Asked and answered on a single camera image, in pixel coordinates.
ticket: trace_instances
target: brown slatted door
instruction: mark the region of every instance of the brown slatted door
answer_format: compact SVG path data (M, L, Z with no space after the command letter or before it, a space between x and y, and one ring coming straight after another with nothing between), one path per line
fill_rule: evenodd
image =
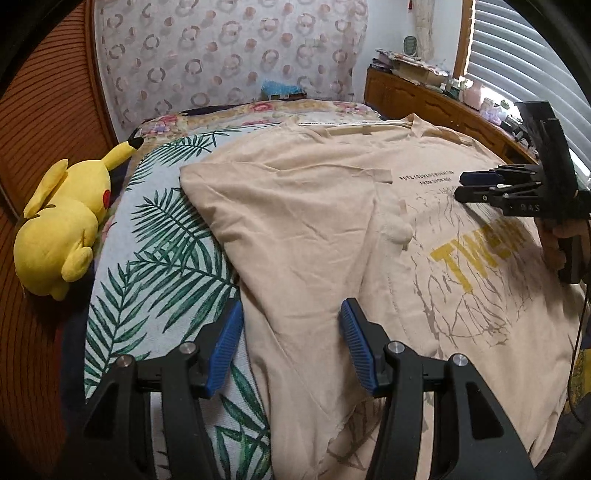
M0 183L16 210L57 160L101 158L114 145L93 68L93 8L87 0L68 15L0 99ZM46 475L64 441L54 343L63 314L61 304L25 295L12 259L14 227L0 198L0 427ZM9 470L0 466L0 478L12 478Z

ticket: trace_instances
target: yellow stuffed toy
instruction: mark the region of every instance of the yellow stuffed toy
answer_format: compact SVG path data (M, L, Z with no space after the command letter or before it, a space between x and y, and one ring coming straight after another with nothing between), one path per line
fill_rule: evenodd
M50 167L25 207L25 223L14 242L14 264L24 287L35 295L63 300L70 283L92 262L92 245L109 208L109 172L143 144L133 138L102 160L68 168L68 160Z

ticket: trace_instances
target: human hand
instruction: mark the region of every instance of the human hand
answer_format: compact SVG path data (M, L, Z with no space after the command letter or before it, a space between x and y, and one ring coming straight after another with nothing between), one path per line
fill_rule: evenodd
M589 264L591 245L589 245L589 229L587 228L586 220L566 220L561 225L557 225L552 229L546 228L543 220L540 218L535 219L535 224L538 227L540 242L544 249L544 262L550 270L562 270L566 263L566 256L558 246L558 239L571 238L576 235L581 236L583 258L585 264Z

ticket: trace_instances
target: window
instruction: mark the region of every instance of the window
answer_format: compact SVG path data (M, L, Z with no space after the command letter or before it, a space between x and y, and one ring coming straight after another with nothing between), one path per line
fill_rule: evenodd
M580 175L591 168L591 107L552 47L503 0L476 0L467 78L510 102L548 100Z

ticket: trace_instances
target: wooden cabinet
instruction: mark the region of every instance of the wooden cabinet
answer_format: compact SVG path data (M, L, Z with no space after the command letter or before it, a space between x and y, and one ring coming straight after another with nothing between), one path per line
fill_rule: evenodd
M525 148L476 110L396 75L368 69L365 103L391 119L416 113L433 125L466 134L507 163L535 163Z

